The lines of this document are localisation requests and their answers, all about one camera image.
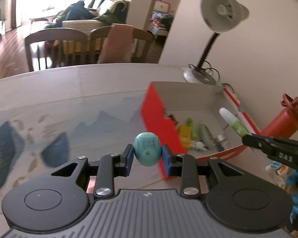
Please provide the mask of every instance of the lamp neck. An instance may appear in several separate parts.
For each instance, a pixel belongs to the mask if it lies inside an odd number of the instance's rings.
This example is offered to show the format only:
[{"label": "lamp neck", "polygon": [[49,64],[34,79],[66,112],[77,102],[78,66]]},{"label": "lamp neck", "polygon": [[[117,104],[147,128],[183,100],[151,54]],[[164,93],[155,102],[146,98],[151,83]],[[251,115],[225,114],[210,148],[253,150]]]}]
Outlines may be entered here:
[{"label": "lamp neck", "polygon": [[216,32],[214,32],[214,33],[212,34],[212,36],[210,37],[209,42],[207,43],[207,46],[205,47],[204,52],[203,52],[203,54],[202,54],[202,56],[201,56],[201,59],[200,59],[198,65],[196,66],[196,68],[202,68],[202,65],[203,65],[205,59],[207,58],[207,55],[208,55],[208,53],[210,52],[213,43],[215,42],[216,38],[217,38],[219,35],[220,35],[220,34],[219,34],[219,33],[216,33]]}]

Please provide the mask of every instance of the lamp base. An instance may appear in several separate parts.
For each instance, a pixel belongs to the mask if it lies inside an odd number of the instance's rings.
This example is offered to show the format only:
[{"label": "lamp base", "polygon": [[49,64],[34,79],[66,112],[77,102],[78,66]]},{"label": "lamp base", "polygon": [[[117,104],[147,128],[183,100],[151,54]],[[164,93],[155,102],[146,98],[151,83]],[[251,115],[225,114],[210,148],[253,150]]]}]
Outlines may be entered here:
[{"label": "lamp base", "polygon": [[198,72],[194,68],[187,68],[183,73],[184,79],[189,83],[204,83],[209,85],[216,85],[216,80],[206,72]]}]

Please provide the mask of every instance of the marker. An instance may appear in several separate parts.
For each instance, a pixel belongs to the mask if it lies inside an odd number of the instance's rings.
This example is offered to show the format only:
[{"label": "marker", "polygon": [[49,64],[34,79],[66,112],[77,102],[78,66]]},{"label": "marker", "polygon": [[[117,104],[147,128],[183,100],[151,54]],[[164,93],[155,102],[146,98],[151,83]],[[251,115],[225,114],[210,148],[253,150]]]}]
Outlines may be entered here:
[{"label": "marker", "polygon": [[219,110],[221,117],[227,122],[229,126],[233,128],[234,131],[242,138],[247,134],[251,134],[248,129],[246,129],[241,122],[226,108],[222,107]]}]

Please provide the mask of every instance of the green toy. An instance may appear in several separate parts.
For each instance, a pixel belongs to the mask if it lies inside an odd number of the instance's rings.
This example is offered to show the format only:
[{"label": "green toy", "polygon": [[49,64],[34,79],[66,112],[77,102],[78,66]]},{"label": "green toy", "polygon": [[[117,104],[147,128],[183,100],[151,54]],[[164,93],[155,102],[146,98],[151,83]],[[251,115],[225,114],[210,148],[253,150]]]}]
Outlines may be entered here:
[{"label": "green toy", "polygon": [[186,120],[186,126],[190,127],[191,129],[191,140],[195,140],[197,135],[196,132],[193,130],[193,119],[192,118],[187,118]]}]

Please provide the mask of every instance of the ribbed gray panel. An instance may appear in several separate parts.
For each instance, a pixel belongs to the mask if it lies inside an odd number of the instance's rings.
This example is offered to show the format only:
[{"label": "ribbed gray panel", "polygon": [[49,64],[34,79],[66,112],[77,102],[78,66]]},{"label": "ribbed gray panel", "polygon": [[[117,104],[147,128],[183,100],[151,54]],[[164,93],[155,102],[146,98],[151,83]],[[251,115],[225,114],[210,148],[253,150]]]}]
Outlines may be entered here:
[{"label": "ribbed gray panel", "polygon": [[97,201],[78,224],[53,234],[17,230],[4,238],[289,238],[284,230],[243,234],[211,218],[198,200],[176,190],[121,190],[116,198]]}]

